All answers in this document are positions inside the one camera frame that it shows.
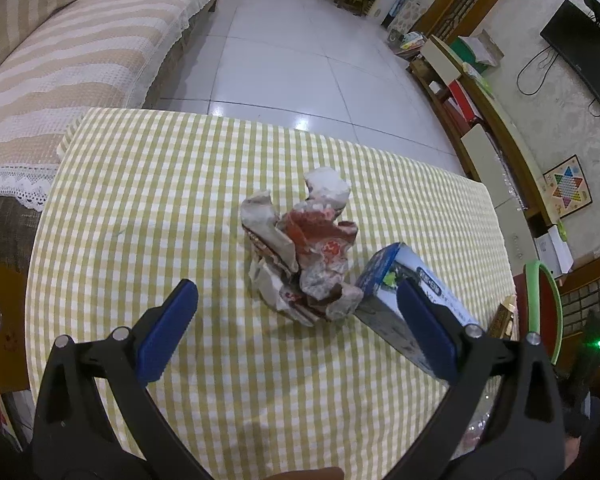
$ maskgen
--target blue gripper pad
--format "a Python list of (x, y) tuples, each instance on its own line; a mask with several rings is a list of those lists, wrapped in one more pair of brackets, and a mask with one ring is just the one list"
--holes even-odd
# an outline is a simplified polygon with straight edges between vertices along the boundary
[(160, 379), (189, 322), (198, 309), (198, 288), (181, 280), (162, 305), (155, 322), (136, 352), (136, 378), (143, 386)]
[(458, 352), (452, 339), (431, 311), (436, 306), (413, 283), (404, 280), (396, 292), (398, 309), (418, 342), (436, 377), (454, 384), (458, 378)]

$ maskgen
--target yellow and white tablecloth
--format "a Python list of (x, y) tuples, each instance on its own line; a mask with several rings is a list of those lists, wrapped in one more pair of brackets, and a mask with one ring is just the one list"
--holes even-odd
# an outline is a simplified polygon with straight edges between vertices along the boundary
[[(338, 465), (382, 478), (413, 443), (445, 387), (351, 317), (306, 328), (250, 289), (240, 202), (259, 189), (288, 210), (302, 175), (331, 166), (351, 185), (343, 219), (360, 234), (354, 280), (403, 240), (483, 326), (514, 284), (482, 184), (398, 155), (268, 124), (158, 110), (92, 108), (68, 149), (36, 236), (27, 343), (37, 394), (53, 340), (131, 326), (181, 278), (198, 312), (150, 393), (217, 479)], [(118, 437), (137, 450), (114, 405)]]

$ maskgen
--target tiled floor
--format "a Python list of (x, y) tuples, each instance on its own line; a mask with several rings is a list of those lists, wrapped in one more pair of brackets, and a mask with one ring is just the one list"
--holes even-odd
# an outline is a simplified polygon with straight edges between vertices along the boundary
[(463, 174), (379, 27), (333, 0), (219, 0), (160, 107), (280, 124)]

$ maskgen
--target crumpled paper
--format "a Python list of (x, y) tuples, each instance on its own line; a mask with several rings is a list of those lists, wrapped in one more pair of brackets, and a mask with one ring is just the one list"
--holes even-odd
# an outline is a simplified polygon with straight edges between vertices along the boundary
[(358, 226), (336, 220), (350, 188), (332, 168), (304, 176), (307, 199), (280, 217), (268, 190), (248, 197), (240, 207), (242, 227), (256, 259), (250, 279), (271, 308), (302, 323), (342, 319), (362, 300), (362, 290), (344, 282), (347, 251)]

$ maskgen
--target metal screw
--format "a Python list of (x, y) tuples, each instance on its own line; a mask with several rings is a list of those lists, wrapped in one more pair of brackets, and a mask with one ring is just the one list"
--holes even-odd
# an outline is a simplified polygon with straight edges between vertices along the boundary
[(67, 336), (67, 335), (59, 335), (58, 337), (56, 337), (55, 345), (58, 348), (64, 348), (68, 344), (69, 344), (69, 336)]
[(474, 324), (469, 324), (465, 326), (464, 333), (472, 339), (480, 339), (482, 337), (482, 329)]
[(112, 336), (116, 341), (124, 341), (130, 333), (131, 330), (129, 330), (126, 326), (119, 326), (113, 331)]
[(540, 344), (540, 334), (538, 332), (529, 332), (526, 336), (525, 339), (528, 343), (532, 344), (533, 346), (538, 346)]

